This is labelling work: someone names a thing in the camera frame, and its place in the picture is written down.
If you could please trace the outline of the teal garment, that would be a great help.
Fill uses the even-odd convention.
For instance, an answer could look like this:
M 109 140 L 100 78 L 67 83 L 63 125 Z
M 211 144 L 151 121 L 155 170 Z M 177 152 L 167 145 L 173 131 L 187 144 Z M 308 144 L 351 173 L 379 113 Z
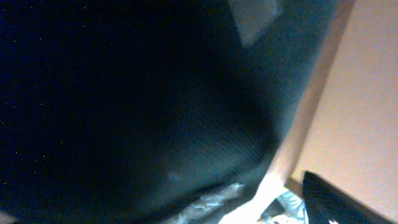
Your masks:
M 2 1 L 1 210 L 158 223 L 237 183 L 292 125 L 336 1 Z

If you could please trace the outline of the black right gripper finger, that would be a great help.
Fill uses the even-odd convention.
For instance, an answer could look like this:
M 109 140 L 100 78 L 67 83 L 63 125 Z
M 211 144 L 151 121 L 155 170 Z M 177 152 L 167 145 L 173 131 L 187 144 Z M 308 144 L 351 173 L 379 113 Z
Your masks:
M 393 224 L 313 172 L 303 177 L 309 224 Z

